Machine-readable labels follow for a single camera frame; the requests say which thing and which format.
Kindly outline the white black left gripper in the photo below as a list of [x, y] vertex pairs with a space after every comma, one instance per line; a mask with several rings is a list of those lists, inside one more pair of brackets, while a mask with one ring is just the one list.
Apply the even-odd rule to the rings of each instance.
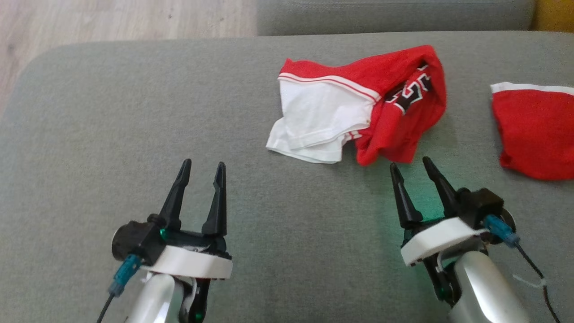
[[192, 160], [185, 159], [166, 197], [159, 216], [165, 221], [166, 247], [152, 266], [143, 270], [195, 279], [229, 279], [232, 256], [227, 252], [227, 178], [226, 165], [217, 166], [214, 195], [202, 234], [181, 229], [180, 211], [189, 183]]

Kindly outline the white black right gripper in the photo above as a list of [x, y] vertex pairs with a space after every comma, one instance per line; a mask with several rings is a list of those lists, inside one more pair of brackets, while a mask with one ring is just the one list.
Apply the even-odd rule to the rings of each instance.
[[[461, 218], [456, 217], [458, 211], [457, 191], [454, 190], [429, 156], [424, 156], [422, 161], [428, 177], [436, 186], [444, 207], [444, 216], [455, 218], [445, 219], [424, 229], [400, 248], [404, 264], [407, 266], [414, 266], [435, 254], [448, 255], [455, 250], [469, 248], [471, 244], [476, 244], [476, 240], [480, 240], [481, 234], [487, 232], [484, 228], [473, 229]], [[390, 164], [390, 176], [400, 227], [413, 229], [423, 221], [422, 213], [414, 206], [396, 163]]]

